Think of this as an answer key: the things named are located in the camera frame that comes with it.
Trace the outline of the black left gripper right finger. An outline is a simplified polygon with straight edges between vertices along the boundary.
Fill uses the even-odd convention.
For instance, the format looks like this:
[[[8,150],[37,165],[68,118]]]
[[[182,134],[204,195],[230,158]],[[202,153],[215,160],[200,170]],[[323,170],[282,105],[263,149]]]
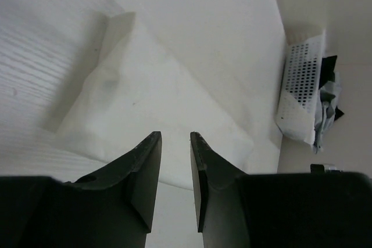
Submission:
[[[190,135],[205,247],[370,247],[371,179],[328,171],[249,175]]]

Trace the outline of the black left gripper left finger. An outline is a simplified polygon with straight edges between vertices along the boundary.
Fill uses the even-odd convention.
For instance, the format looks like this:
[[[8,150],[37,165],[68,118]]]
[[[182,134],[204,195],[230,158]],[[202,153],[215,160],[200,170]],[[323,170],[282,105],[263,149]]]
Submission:
[[[2,247],[144,247],[152,229],[162,136],[75,182],[1,177]]]

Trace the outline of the white tank top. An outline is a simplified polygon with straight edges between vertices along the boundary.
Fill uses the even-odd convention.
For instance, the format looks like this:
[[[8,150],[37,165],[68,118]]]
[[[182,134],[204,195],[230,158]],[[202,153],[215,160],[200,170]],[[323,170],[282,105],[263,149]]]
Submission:
[[[56,135],[67,149],[108,163],[154,131],[162,135],[160,181],[184,189],[192,188],[191,132],[238,168],[253,152],[250,136],[127,12],[109,20],[98,65]]]

